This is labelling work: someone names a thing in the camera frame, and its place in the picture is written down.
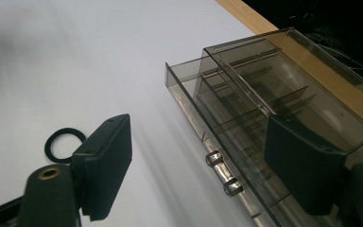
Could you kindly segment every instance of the wooden edge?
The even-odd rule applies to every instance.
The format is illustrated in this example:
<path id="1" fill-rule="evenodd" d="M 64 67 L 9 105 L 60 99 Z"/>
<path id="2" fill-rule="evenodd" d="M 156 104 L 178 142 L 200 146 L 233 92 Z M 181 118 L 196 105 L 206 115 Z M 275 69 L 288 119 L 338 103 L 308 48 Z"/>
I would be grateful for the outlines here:
<path id="1" fill-rule="evenodd" d="M 220 6 L 230 12 L 244 26 L 248 27 L 254 34 L 259 35 L 277 30 L 271 22 L 261 14 L 249 7 L 241 0 L 216 0 Z"/>

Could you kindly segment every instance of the black rubber o-ring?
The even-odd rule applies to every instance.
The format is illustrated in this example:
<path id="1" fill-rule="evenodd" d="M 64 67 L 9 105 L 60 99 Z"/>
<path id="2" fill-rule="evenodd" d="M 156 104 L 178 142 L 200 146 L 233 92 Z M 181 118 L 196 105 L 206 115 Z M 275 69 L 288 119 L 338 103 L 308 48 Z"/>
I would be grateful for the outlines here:
<path id="1" fill-rule="evenodd" d="M 70 164 L 72 162 L 71 156 L 68 158 L 59 159 L 53 155 L 52 150 L 51 150 L 52 143 L 55 141 L 56 138 L 58 138 L 60 135 L 63 135 L 63 134 L 75 135 L 81 141 L 81 143 L 83 143 L 87 138 L 81 131 L 78 131 L 78 130 L 75 130 L 72 128 L 65 128 L 65 129 L 61 129 L 61 130 L 58 130 L 55 133 L 53 133 L 46 141 L 45 155 L 50 161 L 52 161 L 54 163 L 58 163 L 58 164 Z"/>

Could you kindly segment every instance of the transparent plastic case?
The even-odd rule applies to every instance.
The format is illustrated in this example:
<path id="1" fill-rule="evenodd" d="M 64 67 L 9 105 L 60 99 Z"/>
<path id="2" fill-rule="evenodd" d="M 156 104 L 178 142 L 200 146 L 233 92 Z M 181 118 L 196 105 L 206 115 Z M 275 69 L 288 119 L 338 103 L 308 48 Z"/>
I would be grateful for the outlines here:
<path id="1" fill-rule="evenodd" d="M 362 78 L 293 28 L 207 47 L 166 70 L 166 87 L 243 185 L 237 196 L 258 226 L 337 225 L 336 207 L 306 214 L 264 161 L 268 118 L 294 116 L 347 152 L 346 167 L 363 163 Z"/>

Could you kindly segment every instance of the black rubber ring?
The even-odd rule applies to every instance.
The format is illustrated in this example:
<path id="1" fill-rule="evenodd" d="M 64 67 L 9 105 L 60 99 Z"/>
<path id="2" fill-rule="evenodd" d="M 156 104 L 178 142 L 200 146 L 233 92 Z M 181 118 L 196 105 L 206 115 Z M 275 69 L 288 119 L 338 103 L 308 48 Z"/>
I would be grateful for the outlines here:
<path id="1" fill-rule="evenodd" d="M 68 158 L 59 159 L 53 155 L 52 150 L 51 150 L 52 143 L 55 141 L 56 138 L 58 138 L 60 135 L 63 135 L 63 134 L 75 135 L 81 141 L 81 143 L 83 143 L 87 138 L 81 131 L 78 131 L 78 130 L 75 130 L 72 128 L 65 128 L 65 129 L 61 129 L 61 130 L 58 130 L 55 133 L 53 133 L 46 141 L 45 155 L 50 161 L 52 161 L 54 163 L 58 163 L 58 164 L 70 164 L 72 162 L 71 156 Z"/>

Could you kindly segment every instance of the white table surface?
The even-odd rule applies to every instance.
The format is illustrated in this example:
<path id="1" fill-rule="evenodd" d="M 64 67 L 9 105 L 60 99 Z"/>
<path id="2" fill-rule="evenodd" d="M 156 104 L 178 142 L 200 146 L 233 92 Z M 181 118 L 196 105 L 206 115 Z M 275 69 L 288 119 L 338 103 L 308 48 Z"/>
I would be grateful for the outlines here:
<path id="1" fill-rule="evenodd" d="M 125 181 L 110 215 L 83 226 L 253 226 L 164 86 L 166 62 L 252 35 L 215 0 L 0 1 L 0 204 L 51 164 L 43 146 L 54 131 L 88 136 L 130 114 Z M 54 150 L 78 145 L 64 136 Z"/>

